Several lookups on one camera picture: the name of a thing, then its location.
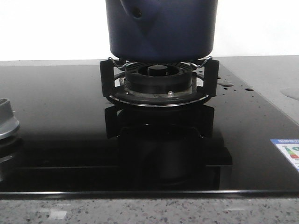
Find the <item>energy rating label sticker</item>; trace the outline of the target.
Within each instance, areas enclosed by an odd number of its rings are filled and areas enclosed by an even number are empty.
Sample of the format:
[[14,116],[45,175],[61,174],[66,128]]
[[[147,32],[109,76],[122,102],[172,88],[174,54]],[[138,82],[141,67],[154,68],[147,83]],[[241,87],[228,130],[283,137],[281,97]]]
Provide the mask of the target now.
[[271,165],[288,179],[299,181],[299,139],[269,139]]

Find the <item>black glass stove cooktop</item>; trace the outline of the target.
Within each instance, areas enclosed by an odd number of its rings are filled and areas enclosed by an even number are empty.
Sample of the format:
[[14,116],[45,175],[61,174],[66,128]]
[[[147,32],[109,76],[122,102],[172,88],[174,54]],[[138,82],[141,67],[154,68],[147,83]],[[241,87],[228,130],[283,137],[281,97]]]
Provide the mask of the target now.
[[4,199],[299,195],[268,142],[299,126],[220,65],[203,104],[115,105],[100,62],[1,66],[0,97],[20,123],[0,141]]

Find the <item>dark blue cooking pot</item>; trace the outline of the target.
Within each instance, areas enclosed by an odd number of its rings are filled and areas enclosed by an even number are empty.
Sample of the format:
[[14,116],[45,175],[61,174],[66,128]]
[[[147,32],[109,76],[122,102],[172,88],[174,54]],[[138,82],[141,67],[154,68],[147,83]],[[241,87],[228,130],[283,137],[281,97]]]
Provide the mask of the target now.
[[137,62],[196,60],[213,50],[216,0],[107,0],[112,54]]

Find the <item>black pot support grate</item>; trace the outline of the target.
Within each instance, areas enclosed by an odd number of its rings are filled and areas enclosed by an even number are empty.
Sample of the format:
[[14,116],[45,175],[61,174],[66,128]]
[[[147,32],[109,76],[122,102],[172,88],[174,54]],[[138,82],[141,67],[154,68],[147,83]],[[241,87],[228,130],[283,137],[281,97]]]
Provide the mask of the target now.
[[219,61],[211,56],[193,62],[180,62],[192,67],[192,85],[185,91],[166,94],[146,94],[132,91],[125,86],[125,68],[138,63],[108,58],[100,62],[102,94],[115,105],[138,107],[176,107],[193,103],[205,103],[216,96]]

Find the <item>silver stove control knob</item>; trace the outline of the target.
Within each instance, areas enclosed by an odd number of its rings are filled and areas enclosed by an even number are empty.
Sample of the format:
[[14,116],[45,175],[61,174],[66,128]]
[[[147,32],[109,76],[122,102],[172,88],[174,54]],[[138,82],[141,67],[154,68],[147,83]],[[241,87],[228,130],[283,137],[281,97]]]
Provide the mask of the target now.
[[9,99],[0,100],[0,139],[12,136],[20,127],[19,120],[15,117]]

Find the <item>black gas stove burner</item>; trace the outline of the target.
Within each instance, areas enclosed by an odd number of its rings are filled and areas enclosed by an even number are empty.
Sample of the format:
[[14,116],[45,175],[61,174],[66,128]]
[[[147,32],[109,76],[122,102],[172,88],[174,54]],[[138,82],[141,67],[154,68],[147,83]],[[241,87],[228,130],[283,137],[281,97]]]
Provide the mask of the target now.
[[125,86],[146,94],[179,92],[192,85],[192,67],[185,63],[133,63],[125,68]]

